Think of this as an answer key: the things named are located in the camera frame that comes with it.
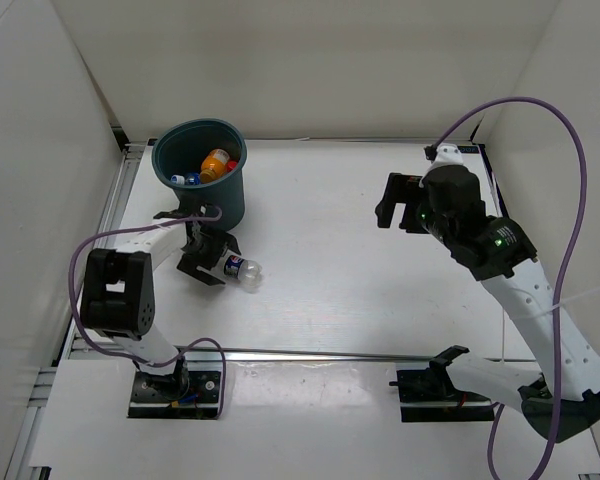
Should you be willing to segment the black cap Pepsi bottle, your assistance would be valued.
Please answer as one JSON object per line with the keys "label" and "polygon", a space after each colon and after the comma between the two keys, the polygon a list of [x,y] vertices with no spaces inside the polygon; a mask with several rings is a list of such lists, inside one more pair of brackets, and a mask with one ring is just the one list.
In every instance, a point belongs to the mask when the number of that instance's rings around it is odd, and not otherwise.
{"label": "black cap Pepsi bottle", "polygon": [[262,267],[254,260],[248,260],[234,253],[226,253],[219,261],[216,270],[223,280],[247,291],[259,289],[263,273]]}

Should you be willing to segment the blue label water bottle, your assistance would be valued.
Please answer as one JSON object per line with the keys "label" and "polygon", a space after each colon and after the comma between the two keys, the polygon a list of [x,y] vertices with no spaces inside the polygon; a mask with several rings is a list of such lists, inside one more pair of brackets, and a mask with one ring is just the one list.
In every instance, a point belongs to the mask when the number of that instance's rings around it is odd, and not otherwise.
{"label": "blue label water bottle", "polygon": [[178,186],[195,186],[201,184],[200,175],[196,172],[189,172],[184,175],[175,174],[171,176],[170,180]]}

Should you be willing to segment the orange juice bottle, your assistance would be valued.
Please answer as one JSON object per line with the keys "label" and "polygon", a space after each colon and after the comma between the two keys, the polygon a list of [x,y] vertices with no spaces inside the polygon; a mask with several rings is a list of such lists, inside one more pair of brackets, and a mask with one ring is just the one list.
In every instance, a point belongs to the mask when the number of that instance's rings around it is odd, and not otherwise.
{"label": "orange juice bottle", "polygon": [[229,154],[223,149],[212,150],[200,166],[199,178],[202,184],[214,182],[225,175]]}

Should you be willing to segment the red label water bottle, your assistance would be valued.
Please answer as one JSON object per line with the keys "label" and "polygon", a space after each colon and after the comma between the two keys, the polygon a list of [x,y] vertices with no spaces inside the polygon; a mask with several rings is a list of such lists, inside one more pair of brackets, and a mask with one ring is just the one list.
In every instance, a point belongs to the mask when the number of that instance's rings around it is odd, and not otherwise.
{"label": "red label water bottle", "polygon": [[226,173],[231,173],[238,167],[238,162],[234,160],[230,160],[226,164]]}

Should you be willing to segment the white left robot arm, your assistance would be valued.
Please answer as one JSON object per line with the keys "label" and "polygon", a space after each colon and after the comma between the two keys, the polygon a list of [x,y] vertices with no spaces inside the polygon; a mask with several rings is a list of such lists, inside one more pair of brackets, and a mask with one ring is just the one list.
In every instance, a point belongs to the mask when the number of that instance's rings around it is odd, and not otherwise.
{"label": "white left robot arm", "polygon": [[122,348],[121,358],[132,360],[143,373],[156,375],[155,388],[168,400],[186,395],[190,377],[176,367],[183,354],[154,325],[156,315],[153,271],[173,252],[181,250],[180,269],[215,286],[222,283],[210,271],[223,254],[240,252],[237,239],[200,217],[163,220],[146,227],[116,230],[130,239],[114,249],[94,249],[86,261],[81,303],[73,315],[83,339],[92,330]]}

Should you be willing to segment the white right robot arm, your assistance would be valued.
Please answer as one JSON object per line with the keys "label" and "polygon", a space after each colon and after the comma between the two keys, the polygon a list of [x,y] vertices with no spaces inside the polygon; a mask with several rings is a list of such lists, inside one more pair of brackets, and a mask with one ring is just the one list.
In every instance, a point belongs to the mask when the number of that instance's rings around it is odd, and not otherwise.
{"label": "white right robot arm", "polygon": [[600,420],[600,356],[554,299],[537,250],[513,220],[486,211],[478,177],[462,165],[424,176],[392,173],[375,208],[390,227],[404,205],[400,229],[435,237],[500,304],[539,366],[523,371],[454,345],[426,369],[401,371],[394,381],[406,402],[458,401],[477,395],[521,413],[543,438],[560,401],[556,440],[563,442]]}

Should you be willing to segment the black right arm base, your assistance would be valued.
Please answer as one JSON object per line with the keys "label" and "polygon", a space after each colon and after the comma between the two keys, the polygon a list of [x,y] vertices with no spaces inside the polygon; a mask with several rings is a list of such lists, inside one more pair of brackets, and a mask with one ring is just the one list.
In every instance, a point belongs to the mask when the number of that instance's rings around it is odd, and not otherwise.
{"label": "black right arm base", "polygon": [[399,397],[402,423],[492,422],[494,402],[446,385],[430,368],[398,369],[389,382]]}

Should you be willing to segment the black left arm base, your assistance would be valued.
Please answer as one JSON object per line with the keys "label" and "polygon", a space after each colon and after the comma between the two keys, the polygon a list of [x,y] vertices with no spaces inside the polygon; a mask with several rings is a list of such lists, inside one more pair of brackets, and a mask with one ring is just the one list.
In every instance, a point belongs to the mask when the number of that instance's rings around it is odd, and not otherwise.
{"label": "black left arm base", "polygon": [[130,419],[212,420],[220,415],[224,374],[179,361],[170,375],[137,371],[131,387]]}

